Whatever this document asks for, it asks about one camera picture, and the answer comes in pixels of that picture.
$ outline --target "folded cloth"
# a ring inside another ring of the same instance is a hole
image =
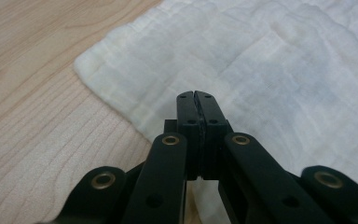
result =
[[[358,182],[358,1],[165,0],[75,70],[151,141],[176,95],[206,91],[285,170],[321,164]],[[227,221],[213,217],[215,188],[193,189],[202,221]]]

